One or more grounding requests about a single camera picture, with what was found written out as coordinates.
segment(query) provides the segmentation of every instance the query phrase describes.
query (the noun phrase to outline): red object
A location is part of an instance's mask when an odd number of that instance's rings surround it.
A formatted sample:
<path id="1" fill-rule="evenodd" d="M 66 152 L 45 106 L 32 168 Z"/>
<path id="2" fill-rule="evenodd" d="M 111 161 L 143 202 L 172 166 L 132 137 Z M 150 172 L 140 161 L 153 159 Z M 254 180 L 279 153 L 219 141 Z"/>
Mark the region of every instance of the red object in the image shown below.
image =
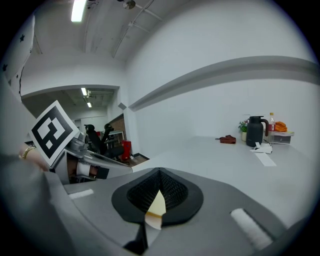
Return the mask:
<path id="1" fill-rule="evenodd" d="M 131 149 L 131 141 L 130 140 L 123 140 L 122 146 L 124 148 L 124 152 L 121 156 L 122 161 L 127 160 L 130 158 L 130 149 Z"/>
<path id="2" fill-rule="evenodd" d="M 275 126 L 276 126 L 275 124 L 270 124 L 269 123 L 269 131 L 270 132 L 274 132 L 275 131 Z"/>

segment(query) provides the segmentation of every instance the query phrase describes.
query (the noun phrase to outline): paper piece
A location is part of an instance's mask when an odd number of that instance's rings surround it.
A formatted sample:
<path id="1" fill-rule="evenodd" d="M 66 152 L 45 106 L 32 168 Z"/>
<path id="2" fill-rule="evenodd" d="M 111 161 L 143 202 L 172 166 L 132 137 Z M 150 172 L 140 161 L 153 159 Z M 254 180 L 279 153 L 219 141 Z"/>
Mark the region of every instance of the paper piece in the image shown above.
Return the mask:
<path id="1" fill-rule="evenodd" d="M 29 132 L 36 149 L 51 167 L 79 129 L 56 100 L 35 120 Z"/>
<path id="2" fill-rule="evenodd" d="M 87 190 L 84 190 L 84 191 L 81 191 L 81 192 L 69 194 L 69 197 L 71 199 L 83 198 L 83 197 L 89 196 L 89 195 L 91 195 L 93 193 L 94 193 L 94 191 L 92 189 L 87 189 Z"/>
<path id="3" fill-rule="evenodd" d="M 259 147 L 255 147 L 254 149 L 250 149 L 251 152 L 256 152 L 256 153 L 268 153 L 271 154 L 272 152 L 272 146 L 270 146 L 269 143 L 262 143 L 261 145 L 259 145 Z"/>
<path id="4" fill-rule="evenodd" d="M 166 201 L 160 190 L 158 191 L 158 194 L 156 194 L 148 212 L 158 216 L 162 216 L 166 213 Z"/>
<path id="5" fill-rule="evenodd" d="M 271 154 L 272 152 L 272 147 L 271 146 L 265 146 L 265 147 L 260 147 L 257 149 L 250 149 L 251 152 L 255 152 L 255 153 L 268 153 Z"/>
<path id="6" fill-rule="evenodd" d="M 254 153 L 264 166 L 277 166 L 266 153 Z"/>

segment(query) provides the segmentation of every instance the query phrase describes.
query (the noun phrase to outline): desk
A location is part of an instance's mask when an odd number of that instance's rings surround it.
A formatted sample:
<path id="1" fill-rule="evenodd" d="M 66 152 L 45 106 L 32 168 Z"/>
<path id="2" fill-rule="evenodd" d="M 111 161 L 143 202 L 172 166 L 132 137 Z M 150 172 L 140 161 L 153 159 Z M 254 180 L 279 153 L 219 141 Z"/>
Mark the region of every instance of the desk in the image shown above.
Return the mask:
<path id="1" fill-rule="evenodd" d="M 122 130 L 113 130 L 110 131 L 109 135 L 116 135 L 116 134 L 122 134 L 122 140 L 125 140 L 125 136 L 124 136 L 124 132 Z"/>
<path id="2" fill-rule="evenodd" d="M 132 169 L 167 167 L 230 184 L 287 227 L 310 215 L 320 188 L 319 166 L 292 146 L 276 144 L 269 156 L 277 166 L 266 167 L 250 149 L 238 138 L 236 144 L 221 144 L 196 136 Z"/>

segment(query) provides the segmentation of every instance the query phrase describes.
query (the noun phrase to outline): office chair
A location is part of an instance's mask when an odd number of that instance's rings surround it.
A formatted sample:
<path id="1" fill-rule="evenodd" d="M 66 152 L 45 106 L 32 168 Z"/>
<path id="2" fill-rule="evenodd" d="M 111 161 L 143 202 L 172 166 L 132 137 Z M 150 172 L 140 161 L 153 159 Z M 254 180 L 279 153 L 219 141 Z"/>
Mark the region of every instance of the office chair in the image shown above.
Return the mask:
<path id="1" fill-rule="evenodd" d="M 104 126 L 107 128 L 104 132 L 103 138 L 100 139 L 95 131 L 95 127 L 92 124 L 85 124 L 85 131 L 86 134 L 88 134 L 89 139 L 91 140 L 92 144 L 96 148 L 96 151 L 98 154 L 103 155 L 107 158 L 117 158 L 118 156 L 122 155 L 124 153 L 124 147 L 123 146 L 116 146 L 113 148 L 108 149 L 107 145 L 105 144 L 105 141 L 107 140 L 109 133 L 113 129 L 111 125 Z"/>

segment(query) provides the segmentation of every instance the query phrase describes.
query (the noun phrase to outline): ceiling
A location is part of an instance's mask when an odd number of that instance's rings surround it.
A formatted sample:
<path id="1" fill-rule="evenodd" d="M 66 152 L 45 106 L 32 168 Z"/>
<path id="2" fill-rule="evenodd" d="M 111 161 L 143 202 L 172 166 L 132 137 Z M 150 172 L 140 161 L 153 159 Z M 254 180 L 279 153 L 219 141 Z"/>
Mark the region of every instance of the ceiling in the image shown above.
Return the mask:
<path id="1" fill-rule="evenodd" d="M 144 7 L 150 0 L 136 0 Z M 190 0 L 154 0 L 147 8 L 164 19 L 172 11 Z M 73 47 L 86 53 L 114 55 L 121 37 L 140 8 L 127 10 L 124 2 L 117 0 L 87 0 L 82 22 L 71 22 L 73 0 L 49 0 L 35 12 L 33 54 L 41 54 L 59 47 Z M 143 11 L 135 23 L 151 31 L 159 21 Z M 144 30 L 131 26 L 123 38 L 115 59 L 126 61 L 148 35 Z"/>
<path id="2" fill-rule="evenodd" d="M 56 90 L 48 93 L 37 94 L 23 98 L 25 107 L 38 117 L 47 107 L 56 100 L 59 101 L 63 109 L 86 108 L 89 109 L 87 102 L 92 105 L 91 110 L 107 109 L 108 102 L 112 99 L 114 90 L 112 89 L 87 89 L 88 96 L 83 96 L 81 89 Z"/>

